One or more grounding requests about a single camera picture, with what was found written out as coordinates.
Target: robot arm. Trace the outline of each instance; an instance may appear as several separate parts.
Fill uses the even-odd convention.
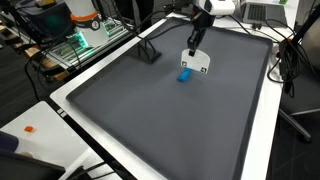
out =
[[[194,0],[193,20],[194,29],[188,38],[189,56],[194,56],[199,44],[205,35],[206,28],[213,25],[215,16],[231,15],[235,10],[232,0]]]

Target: black chair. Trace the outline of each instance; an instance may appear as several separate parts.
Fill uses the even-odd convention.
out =
[[[293,116],[320,114],[320,18],[307,24],[310,28],[304,29],[306,32],[297,35],[303,37],[301,41],[302,47],[313,65],[318,75],[313,74],[309,69],[303,67],[301,75],[296,78],[294,83],[294,98],[290,98],[287,94],[281,97],[279,116],[291,124],[306,141],[311,141],[311,135],[306,131]]]

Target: orange object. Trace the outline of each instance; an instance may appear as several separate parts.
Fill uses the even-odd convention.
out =
[[[97,15],[98,15],[98,13],[97,13],[97,11],[95,11],[92,14],[89,14],[87,16],[75,16],[73,14],[71,14],[70,16],[73,21],[87,21],[87,20],[95,18]]]
[[[32,127],[32,126],[26,126],[26,127],[24,128],[24,130],[27,131],[27,132],[32,132],[33,127]]]

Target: table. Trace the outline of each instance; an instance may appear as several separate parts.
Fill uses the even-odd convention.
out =
[[[291,0],[288,1],[287,5],[285,6],[287,21],[290,27],[294,26],[298,3],[299,0]],[[175,14],[171,14],[170,16],[181,17]],[[160,26],[164,21],[165,20],[159,21],[150,29],[142,33],[141,36],[146,36],[147,34],[152,32],[153,29]],[[225,28],[239,27],[236,22],[228,18],[216,20],[214,26]],[[246,28],[250,28],[250,25],[244,24],[244,26]],[[267,27],[263,27],[261,31],[274,36],[274,33],[271,33],[272,31],[270,31]],[[287,29],[281,29],[281,32],[286,35],[291,34]],[[159,174],[144,161],[130,152],[111,135],[109,135],[99,126],[79,113],[66,100],[66,96],[72,90],[74,90],[91,76],[99,72],[102,68],[107,66],[110,62],[112,62],[138,41],[138,38],[134,38],[109,56],[105,57],[102,61],[98,62],[90,69],[83,72],[78,77],[52,93],[50,97],[92,137],[94,137],[101,144],[101,146],[105,148],[105,150],[112,154],[113,157],[115,157],[125,168],[127,168],[137,179],[165,179],[161,174]],[[275,57],[273,54],[270,57],[269,65],[271,66],[274,62]],[[265,76],[262,90],[260,92],[259,103],[252,126],[247,155],[242,172],[243,180],[260,180],[265,179],[266,177],[281,92],[281,85],[270,82]]]
[[[24,131],[25,126],[33,126],[31,133]],[[34,158],[62,166],[66,173],[60,180],[66,179],[76,168],[84,169],[103,160],[74,132],[67,123],[44,101],[39,102],[10,123],[1,131],[19,139],[16,153],[29,152]],[[96,177],[113,170],[103,165],[88,174]],[[117,174],[111,174],[102,180],[120,180]]]

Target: monitor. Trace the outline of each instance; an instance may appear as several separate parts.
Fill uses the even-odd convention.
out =
[[[57,180],[64,167],[0,150],[0,179]]]

